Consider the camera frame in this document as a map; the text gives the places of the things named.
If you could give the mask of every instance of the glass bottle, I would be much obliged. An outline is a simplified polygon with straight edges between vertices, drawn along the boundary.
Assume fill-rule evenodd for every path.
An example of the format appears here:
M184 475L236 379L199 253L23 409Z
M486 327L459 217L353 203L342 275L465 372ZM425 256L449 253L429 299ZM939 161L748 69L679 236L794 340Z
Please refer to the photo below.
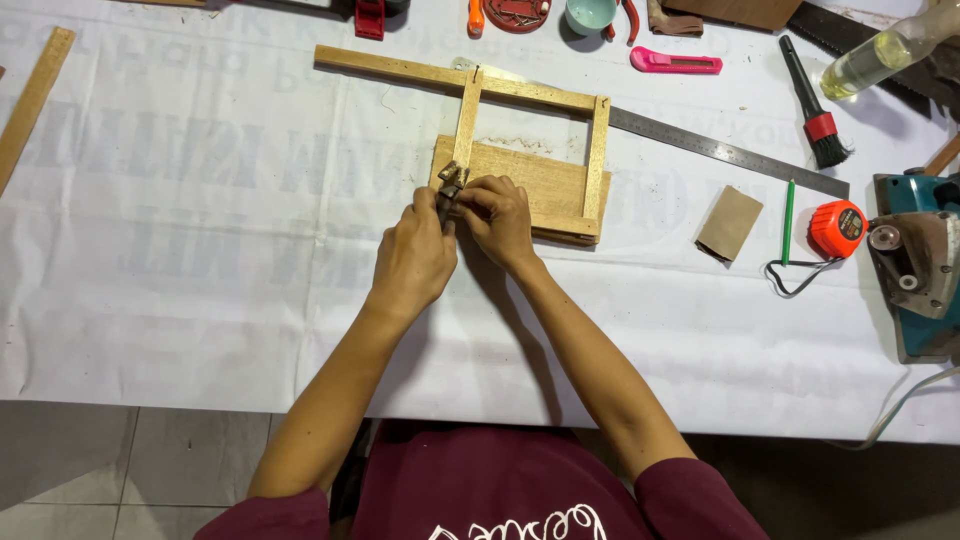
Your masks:
M960 0L945 0L907 17L838 58L820 78L828 99L838 100L873 86L923 60L944 39L960 32Z

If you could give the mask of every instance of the brush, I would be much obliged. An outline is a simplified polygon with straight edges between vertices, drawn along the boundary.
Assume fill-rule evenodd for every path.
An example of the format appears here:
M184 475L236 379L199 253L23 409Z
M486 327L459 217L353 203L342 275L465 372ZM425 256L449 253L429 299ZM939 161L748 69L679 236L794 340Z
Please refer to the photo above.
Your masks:
M804 131L813 149L813 157L817 160L817 170L826 169L847 160L850 150L844 147L837 136L837 127L833 123L833 115L820 108L813 86L804 74L804 65L800 63L797 51L793 49L790 36L780 38L780 50L786 67L790 70L793 79L793 89L800 100L800 108L804 110Z

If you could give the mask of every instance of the hand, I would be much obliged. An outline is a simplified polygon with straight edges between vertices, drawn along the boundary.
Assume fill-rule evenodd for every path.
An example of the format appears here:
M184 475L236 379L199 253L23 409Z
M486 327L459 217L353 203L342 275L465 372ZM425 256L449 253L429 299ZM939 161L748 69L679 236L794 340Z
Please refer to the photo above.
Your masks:
M461 191L461 212L473 238L487 257L511 276L525 265L540 261L530 235L530 205L527 190L516 187L510 177L474 179Z
M454 224L447 221L446 231L441 232L436 195L430 187L418 187L414 204L403 210L395 227L383 232L376 252L367 303L407 323L440 298L457 266Z

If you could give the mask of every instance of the mint green cup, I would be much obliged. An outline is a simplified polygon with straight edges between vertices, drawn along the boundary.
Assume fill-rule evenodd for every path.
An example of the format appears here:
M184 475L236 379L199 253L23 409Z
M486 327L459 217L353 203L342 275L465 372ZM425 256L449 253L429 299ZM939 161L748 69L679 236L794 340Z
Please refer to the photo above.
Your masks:
M581 36L593 36L613 22L616 0L566 0L566 23Z

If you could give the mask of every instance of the tile floor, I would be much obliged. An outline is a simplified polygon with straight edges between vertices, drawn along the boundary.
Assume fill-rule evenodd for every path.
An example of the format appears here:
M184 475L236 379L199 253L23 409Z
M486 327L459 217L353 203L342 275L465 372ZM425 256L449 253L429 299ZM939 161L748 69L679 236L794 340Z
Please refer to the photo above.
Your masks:
M187 540L282 415L0 401L0 540ZM578 433L617 470L596 430ZM960 447L686 435L775 540L960 538Z
M72 411L77 408L90 410ZM50 425L48 419L64 415ZM30 441L0 445L4 463L26 465L0 467L0 491L7 492L0 496L6 502L0 505L6 507L0 511L0 540L190 539L243 499L271 427L281 419L263 413L0 403L3 438ZM64 434L67 425L70 432ZM106 439L112 448L95 439ZM38 475L43 463L45 475Z

